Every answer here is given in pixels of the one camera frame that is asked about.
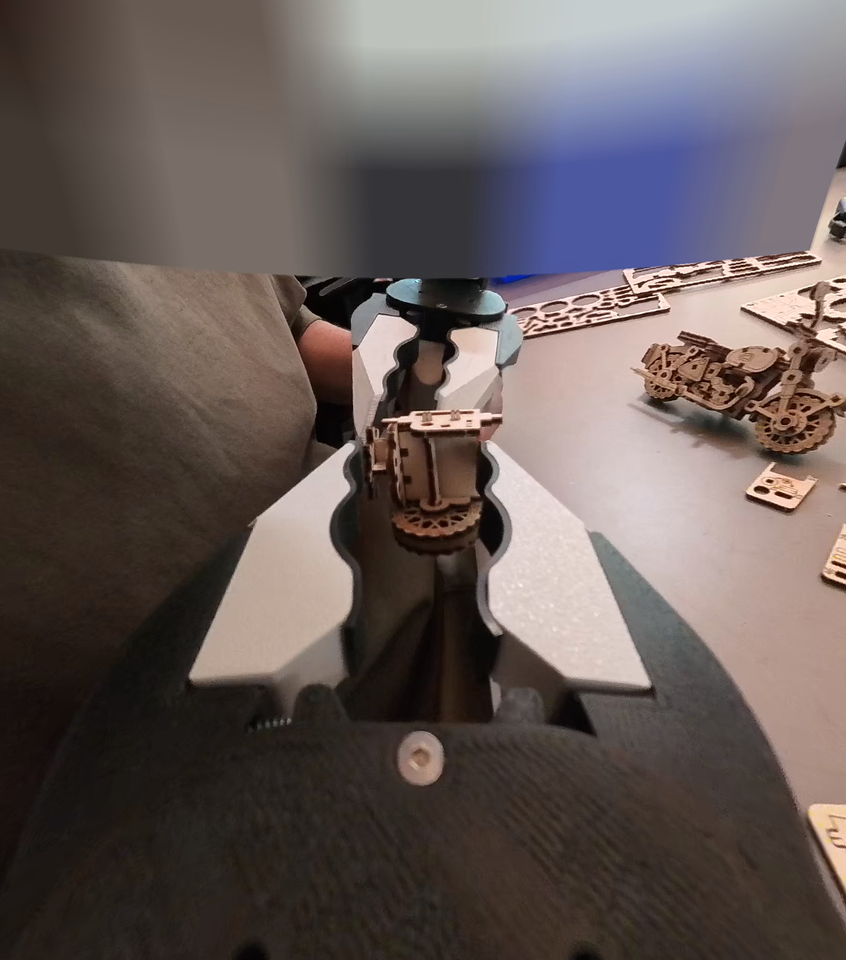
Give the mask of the small wooden model assembly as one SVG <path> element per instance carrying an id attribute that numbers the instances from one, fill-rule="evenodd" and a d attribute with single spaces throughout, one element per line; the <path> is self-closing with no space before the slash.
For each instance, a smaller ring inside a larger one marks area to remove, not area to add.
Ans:
<path id="1" fill-rule="evenodd" d="M 481 447 L 502 420 L 479 409 L 424 410 L 364 427 L 368 496 L 387 490 L 399 546 L 447 556 L 475 543 L 483 508 L 477 486 Z"/>

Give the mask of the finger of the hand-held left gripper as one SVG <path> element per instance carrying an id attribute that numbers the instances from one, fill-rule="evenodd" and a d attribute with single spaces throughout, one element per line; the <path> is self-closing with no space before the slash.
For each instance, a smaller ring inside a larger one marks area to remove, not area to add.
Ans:
<path id="1" fill-rule="evenodd" d="M 523 331 L 516 317 L 451 330 L 441 408 L 501 415 L 503 373 L 517 361 L 522 343 Z"/>
<path id="2" fill-rule="evenodd" d="M 398 405 L 405 374 L 418 355 L 418 325 L 400 315 L 384 295 L 372 295 L 352 315 L 353 420 L 367 449 L 368 432 L 381 428 Z"/>

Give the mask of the person's left forearm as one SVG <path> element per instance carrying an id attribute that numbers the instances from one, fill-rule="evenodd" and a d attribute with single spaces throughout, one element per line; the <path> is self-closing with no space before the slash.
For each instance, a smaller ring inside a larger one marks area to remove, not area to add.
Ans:
<path id="1" fill-rule="evenodd" d="M 351 407 L 353 345 L 350 332 L 318 318 L 298 338 L 297 349 L 317 401 Z"/>

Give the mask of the person's olive shirt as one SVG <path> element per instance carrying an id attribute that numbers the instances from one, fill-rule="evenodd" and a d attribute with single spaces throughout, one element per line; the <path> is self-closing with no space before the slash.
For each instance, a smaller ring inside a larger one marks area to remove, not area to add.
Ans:
<path id="1" fill-rule="evenodd" d="M 301 478 L 304 301 L 288 275 L 0 249 L 0 880 L 99 675 Z"/>

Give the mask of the small square wooden piece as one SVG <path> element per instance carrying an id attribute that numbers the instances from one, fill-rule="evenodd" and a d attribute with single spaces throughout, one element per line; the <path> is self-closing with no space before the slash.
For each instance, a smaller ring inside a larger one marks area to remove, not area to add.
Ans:
<path id="1" fill-rule="evenodd" d="M 744 495 L 749 501 L 791 514 L 803 504 L 817 483 L 813 475 L 793 477 L 780 472 L 776 462 L 770 462 L 749 484 Z"/>

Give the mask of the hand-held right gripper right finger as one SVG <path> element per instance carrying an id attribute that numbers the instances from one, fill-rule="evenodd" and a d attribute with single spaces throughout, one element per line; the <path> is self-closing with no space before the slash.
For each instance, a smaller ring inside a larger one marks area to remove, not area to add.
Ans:
<path id="1" fill-rule="evenodd" d="M 652 681 L 584 522 L 489 441 L 486 507 L 501 543 L 478 579 L 484 623 L 499 641 L 491 679 L 504 695 L 536 690 L 644 695 Z"/>

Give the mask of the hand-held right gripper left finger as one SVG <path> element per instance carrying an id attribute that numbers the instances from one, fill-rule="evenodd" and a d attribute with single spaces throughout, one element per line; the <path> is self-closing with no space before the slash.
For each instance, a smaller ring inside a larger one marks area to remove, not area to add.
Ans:
<path id="1" fill-rule="evenodd" d="M 305 686 L 346 678 L 356 575 L 332 528 L 356 490 L 356 453 L 345 444 L 255 518 L 189 669 L 192 685 L 262 686 L 293 707 Z"/>

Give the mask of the long wooden cutout sheet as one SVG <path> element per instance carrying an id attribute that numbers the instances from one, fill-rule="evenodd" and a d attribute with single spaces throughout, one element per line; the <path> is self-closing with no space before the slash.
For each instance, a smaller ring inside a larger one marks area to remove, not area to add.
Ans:
<path id="1" fill-rule="evenodd" d="M 763 277 L 820 266 L 810 251 L 683 263 L 655 268 L 625 269 L 622 276 L 634 295 L 667 295 L 698 286 Z"/>

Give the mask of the wooden sheet with round holes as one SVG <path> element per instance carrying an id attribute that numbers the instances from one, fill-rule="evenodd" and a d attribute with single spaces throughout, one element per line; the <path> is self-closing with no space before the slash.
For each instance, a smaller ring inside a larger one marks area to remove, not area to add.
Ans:
<path id="1" fill-rule="evenodd" d="M 665 315 L 670 305 L 662 294 L 634 293 L 620 286 L 510 308 L 509 312 L 517 318 L 525 339 L 536 339 Z"/>

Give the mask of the wooden motorcycle model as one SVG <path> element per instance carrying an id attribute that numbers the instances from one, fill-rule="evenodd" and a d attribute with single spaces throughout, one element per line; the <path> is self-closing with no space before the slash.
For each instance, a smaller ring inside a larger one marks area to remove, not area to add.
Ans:
<path id="1" fill-rule="evenodd" d="M 787 455 L 817 450 L 846 416 L 846 395 L 819 390 L 814 382 L 837 359 L 837 351 L 816 332 L 832 291 L 830 282 L 813 286 L 813 313 L 786 322 L 796 335 L 787 349 L 729 348 L 682 331 L 679 343 L 654 343 L 633 372 L 656 402 L 686 400 L 735 421 L 750 419 L 766 450 Z"/>

